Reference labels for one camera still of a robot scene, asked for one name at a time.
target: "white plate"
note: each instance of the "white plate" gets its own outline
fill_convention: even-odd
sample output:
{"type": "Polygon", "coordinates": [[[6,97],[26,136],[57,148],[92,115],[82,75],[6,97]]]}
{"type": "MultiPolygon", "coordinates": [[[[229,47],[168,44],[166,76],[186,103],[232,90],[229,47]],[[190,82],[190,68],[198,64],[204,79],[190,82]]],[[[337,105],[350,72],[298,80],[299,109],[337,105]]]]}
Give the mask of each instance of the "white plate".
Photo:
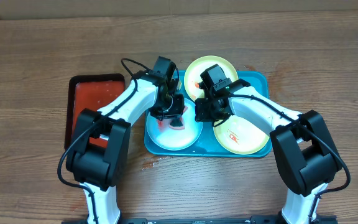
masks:
{"type": "Polygon", "coordinates": [[[203,123],[196,122],[195,104],[185,98],[186,111],[181,116],[183,128],[176,129],[169,124],[172,119],[159,121],[150,113],[147,115],[146,130],[156,145],[163,149],[177,151],[191,146],[199,138],[203,130],[203,123]]]}
{"type": "Polygon", "coordinates": [[[187,95],[195,101],[197,98],[204,98],[204,91],[200,90],[197,85],[202,82],[200,75],[209,67],[218,64],[226,77],[232,82],[239,79],[236,69],[227,60],[218,56],[204,56],[195,60],[189,65],[185,73],[185,90],[187,95]]]}
{"type": "Polygon", "coordinates": [[[248,155],[261,150],[269,137],[244,118],[232,115],[223,124],[214,129],[220,145],[235,154],[248,155]]]}

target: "yellow plate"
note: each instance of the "yellow plate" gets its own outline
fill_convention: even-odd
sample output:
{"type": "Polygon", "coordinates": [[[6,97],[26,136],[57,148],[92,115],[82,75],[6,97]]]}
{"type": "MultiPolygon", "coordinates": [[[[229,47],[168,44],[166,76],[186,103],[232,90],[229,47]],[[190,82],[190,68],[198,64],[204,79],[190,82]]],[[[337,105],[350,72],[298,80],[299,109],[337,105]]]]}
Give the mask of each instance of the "yellow plate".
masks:
{"type": "Polygon", "coordinates": [[[232,82],[239,79],[236,69],[227,60],[218,56],[200,57],[189,65],[185,73],[185,90],[193,101],[197,98],[204,98],[204,91],[197,87],[197,84],[202,82],[200,75],[207,68],[216,64],[223,69],[226,77],[230,78],[232,82]]]}
{"type": "Polygon", "coordinates": [[[251,122],[234,115],[222,125],[214,128],[214,134],[225,149],[240,155],[248,155],[261,150],[269,140],[269,137],[251,122]]]}

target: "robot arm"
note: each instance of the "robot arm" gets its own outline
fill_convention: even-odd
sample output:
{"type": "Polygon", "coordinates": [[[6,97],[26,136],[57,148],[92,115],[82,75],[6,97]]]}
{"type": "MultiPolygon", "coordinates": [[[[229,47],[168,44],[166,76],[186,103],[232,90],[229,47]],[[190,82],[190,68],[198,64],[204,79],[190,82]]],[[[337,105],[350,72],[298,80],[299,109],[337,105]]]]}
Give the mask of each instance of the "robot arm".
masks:
{"type": "MultiPolygon", "coordinates": [[[[267,99],[266,97],[258,93],[252,86],[243,87],[240,90],[235,91],[234,94],[249,96],[253,95],[255,97],[263,99],[268,104],[284,112],[286,115],[288,115],[294,120],[297,120],[299,118],[298,115],[301,114],[298,111],[292,111],[274,103],[273,101],[267,99]]],[[[279,114],[274,113],[263,103],[249,98],[230,97],[229,106],[231,111],[233,112],[233,115],[250,121],[253,125],[258,127],[260,130],[262,130],[265,134],[268,135],[278,126],[286,126],[291,123],[290,121],[282,118],[279,114]]]]}
{"type": "Polygon", "coordinates": [[[91,189],[96,204],[94,217],[91,197],[86,197],[88,224],[116,224],[120,211],[116,202],[116,184],[121,178],[127,161],[131,126],[145,110],[157,119],[180,116],[184,109],[183,95],[175,95],[177,82],[172,80],[176,65],[159,57],[153,70],[134,75],[129,87],[116,100],[98,112],[85,109],[77,118],[73,139],[77,139],[89,126],[99,121],[101,125],[86,133],[67,154],[66,168],[73,172],[76,181],[91,189]],[[126,101],[109,117],[105,115],[126,101]],[[108,140],[103,149],[89,142],[89,138],[108,140]]]}
{"type": "Polygon", "coordinates": [[[311,139],[293,121],[306,126],[337,154],[321,115],[315,111],[301,114],[284,108],[257,93],[244,80],[231,82],[218,65],[206,69],[201,79],[199,86],[206,98],[196,100],[196,120],[224,121],[230,115],[236,115],[269,134],[278,172],[288,187],[282,218],[289,224],[307,224],[314,220],[316,206],[309,217],[314,196],[327,187],[342,166],[317,141],[312,140],[310,147],[301,150],[298,143],[311,139]]]}

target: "wooden table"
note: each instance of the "wooden table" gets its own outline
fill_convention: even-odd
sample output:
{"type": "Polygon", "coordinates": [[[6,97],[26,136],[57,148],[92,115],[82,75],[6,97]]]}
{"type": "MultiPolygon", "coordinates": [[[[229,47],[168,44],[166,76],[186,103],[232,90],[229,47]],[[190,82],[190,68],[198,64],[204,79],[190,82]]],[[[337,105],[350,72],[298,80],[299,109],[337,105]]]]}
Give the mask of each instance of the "wooden table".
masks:
{"type": "MultiPolygon", "coordinates": [[[[238,70],[262,72],[283,106],[319,111],[352,182],[325,195],[318,212],[358,223],[358,11],[0,21],[0,223],[87,216],[83,192],[56,175],[68,81],[126,74],[120,58],[152,66],[159,55],[179,69],[204,55],[224,57],[238,70]]],[[[276,214],[285,202],[273,152],[165,158],[149,154],[143,137],[144,116],[117,186],[125,217],[248,217],[276,214]]],[[[341,171],[331,186],[344,181],[341,171]]]]}

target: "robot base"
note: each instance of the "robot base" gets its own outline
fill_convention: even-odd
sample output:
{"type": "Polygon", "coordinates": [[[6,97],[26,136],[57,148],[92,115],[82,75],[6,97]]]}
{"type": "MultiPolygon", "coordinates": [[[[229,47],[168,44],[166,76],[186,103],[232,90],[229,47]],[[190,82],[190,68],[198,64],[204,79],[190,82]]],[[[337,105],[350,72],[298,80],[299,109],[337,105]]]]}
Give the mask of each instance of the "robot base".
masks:
{"type": "MultiPolygon", "coordinates": [[[[118,224],[286,224],[278,215],[253,215],[250,218],[212,218],[212,219],[169,219],[169,220],[147,220],[145,218],[122,218],[118,224]]],[[[336,216],[317,215],[314,224],[338,224],[336,216]]],[[[88,224],[86,220],[77,222],[62,222],[62,224],[88,224]]]]}

